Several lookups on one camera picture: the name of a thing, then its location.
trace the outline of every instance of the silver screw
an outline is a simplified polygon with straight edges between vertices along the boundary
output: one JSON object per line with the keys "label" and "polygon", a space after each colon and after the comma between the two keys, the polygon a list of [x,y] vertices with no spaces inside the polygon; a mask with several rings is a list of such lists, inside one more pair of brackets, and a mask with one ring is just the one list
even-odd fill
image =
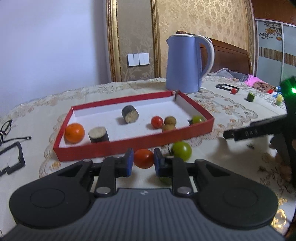
{"label": "silver screw", "polygon": [[177,189],[177,192],[180,193],[180,194],[189,194],[192,192],[192,189],[189,188],[189,187],[179,187]]}
{"label": "silver screw", "polygon": [[99,187],[96,189],[96,192],[99,194],[108,194],[111,192],[111,189],[109,187]]}

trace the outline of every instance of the pink cloth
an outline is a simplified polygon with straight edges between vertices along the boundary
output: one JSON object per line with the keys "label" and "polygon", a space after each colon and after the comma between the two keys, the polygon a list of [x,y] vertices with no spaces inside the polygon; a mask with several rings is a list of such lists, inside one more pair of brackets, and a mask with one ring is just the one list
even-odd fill
{"label": "pink cloth", "polygon": [[253,87],[255,82],[262,82],[262,83],[266,83],[263,80],[254,77],[253,75],[249,74],[247,80],[244,82],[246,85]]}

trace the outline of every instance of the kettle handle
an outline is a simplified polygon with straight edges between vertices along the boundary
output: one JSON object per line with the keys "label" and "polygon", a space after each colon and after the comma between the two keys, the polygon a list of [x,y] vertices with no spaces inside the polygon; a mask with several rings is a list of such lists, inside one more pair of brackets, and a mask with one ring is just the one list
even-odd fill
{"label": "kettle handle", "polygon": [[214,60],[215,60],[215,50],[214,50],[212,41],[209,40],[208,38],[202,35],[194,35],[194,37],[198,38],[198,42],[206,46],[206,49],[207,49],[207,65],[201,74],[201,77],[203,77],[204,75],[208,74],[213,67]]}

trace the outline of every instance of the sliding wardrobe door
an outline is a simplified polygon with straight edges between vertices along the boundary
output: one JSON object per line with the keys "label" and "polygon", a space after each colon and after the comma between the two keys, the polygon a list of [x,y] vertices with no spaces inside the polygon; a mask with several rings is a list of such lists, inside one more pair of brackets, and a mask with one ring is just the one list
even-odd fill
{"label": "sliding wardrobe door", "polygon": [[274,86],[281,81],[283,44],[280,23],[257,22],[258,67],[256,76]]}
{"label": "sliding wardrobe door", "polygon": [[296,76],[296,27],[283,25],[284,34],[284,68],[283,80]]}

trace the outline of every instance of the wooden headboard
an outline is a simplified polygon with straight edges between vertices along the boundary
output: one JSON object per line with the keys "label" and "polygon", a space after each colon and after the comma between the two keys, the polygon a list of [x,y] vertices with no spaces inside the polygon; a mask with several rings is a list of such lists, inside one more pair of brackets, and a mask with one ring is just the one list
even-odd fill
{"label": "wooden headboard", "polygon": [[[177,34],[189,34],[184,31],[177,31]],[[251,74],[251,63],[248,52],[244,49],[234,45],[221,42],[219,40],[211,39],[215,50],[215,60],[213,68],[210,72],[216,72],[222,68],[229,68],[229,70]],[[202,66],[207,63],[207,50],[204,45],[201,45]]]}

